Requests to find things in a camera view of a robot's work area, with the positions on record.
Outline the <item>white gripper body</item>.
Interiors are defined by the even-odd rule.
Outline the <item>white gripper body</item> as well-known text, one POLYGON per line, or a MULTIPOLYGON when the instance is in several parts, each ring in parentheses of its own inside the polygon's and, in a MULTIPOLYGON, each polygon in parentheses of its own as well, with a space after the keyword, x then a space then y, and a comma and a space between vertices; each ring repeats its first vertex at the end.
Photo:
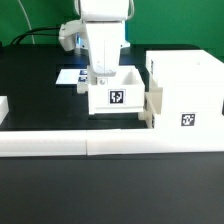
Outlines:
POLYGON ((97 77, 112 77, 119 67, 123 43, 121 22, 88 22, 85 24, 90 67, 97 77))

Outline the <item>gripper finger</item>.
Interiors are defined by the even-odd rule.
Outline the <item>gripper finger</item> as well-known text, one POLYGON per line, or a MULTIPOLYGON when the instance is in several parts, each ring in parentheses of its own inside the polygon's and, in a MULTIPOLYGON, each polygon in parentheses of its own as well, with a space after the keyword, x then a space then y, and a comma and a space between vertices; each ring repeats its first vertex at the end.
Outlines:
POLYGON ((97 77, 97 85, 107 85, 108 84, 108 77, 97 77))

